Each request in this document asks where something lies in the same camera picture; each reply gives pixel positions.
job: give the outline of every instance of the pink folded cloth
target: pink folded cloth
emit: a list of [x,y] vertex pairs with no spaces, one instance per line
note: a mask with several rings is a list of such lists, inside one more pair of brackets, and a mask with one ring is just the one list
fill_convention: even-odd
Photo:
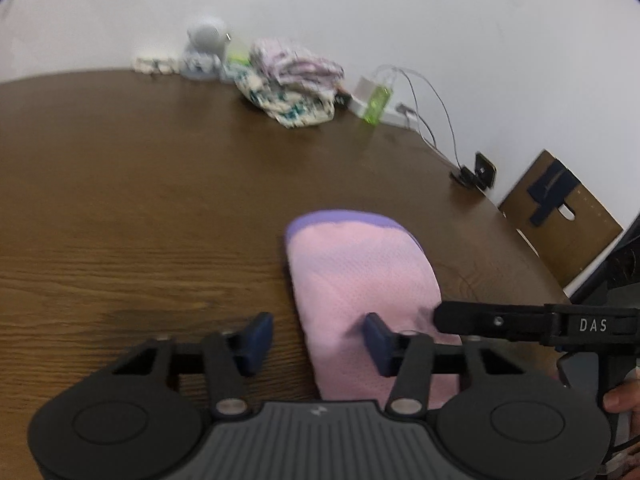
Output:
[[[296,306],[324,400],[376,399],[384,407],[394,378],[378,375],[364,346],[362,322],[376,312],[395,332],[417,330],[437,343],[460,338],[431,322],[440,288],[415,238],[390,218],[318,211],[286,232]],[[458,392],[456,376],[434,376],[430,408]]]

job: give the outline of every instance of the human hand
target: human hand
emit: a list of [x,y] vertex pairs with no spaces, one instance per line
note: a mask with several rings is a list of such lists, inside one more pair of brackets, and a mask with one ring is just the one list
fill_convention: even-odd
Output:
[[[631,411],[631,437],[640,433],[640,380],[638,378],[621,384],[605,394],[603,405],[609,413]],[[633,446],[629,450],[627,466],[631,470],[622,477],[622,480],[640,480],[640,449],[638,446]]]

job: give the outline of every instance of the folded cloth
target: folded cloth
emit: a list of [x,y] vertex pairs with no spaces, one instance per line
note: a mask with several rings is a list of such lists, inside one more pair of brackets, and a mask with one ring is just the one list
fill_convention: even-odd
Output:
[[[286,231],[296,306],[325,400],[377,399],[384,406],[394,378],[378,375],[364,346],[365,314],[377,312],[391,330],[417,330],[437,343],[460,338],[431,322],[440,304],[438,282],[415,238],[390,218],[319,211]],[[456,376],[434,376],[430,408],[458,391]]]
[[254,105],[287,128],[313,126],[334,118],[333,99],[295,92],[268,80],[252,67],[236,67],[236,86]]
[[344,78],[336,62],[316,56],[310,50],[286,40],[256,41],[249,52],[251,64],[282,86],[298,88],[333,101]]

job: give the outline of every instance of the gray ribbed panel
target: gray ribbed panel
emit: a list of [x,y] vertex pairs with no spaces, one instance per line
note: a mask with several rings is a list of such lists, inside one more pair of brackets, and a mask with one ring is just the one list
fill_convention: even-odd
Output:
[[470,480],[418,424],[372,402],[268,402],[250,420],[219,424],[166,480]]

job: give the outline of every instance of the black circular housing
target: black circular housing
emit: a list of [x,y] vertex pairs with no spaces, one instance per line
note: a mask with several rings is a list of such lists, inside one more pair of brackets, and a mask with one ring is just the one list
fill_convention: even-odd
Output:
[[64,480],[143,480],[168,472],[197,445],[200,412],[142,376],[77,384],[33,417],[28,442],[38,465]]
[[487,377],[442,407],[436,430],[464,468],[496,480],[586,478],[610,439],[594,402],[538,374]]

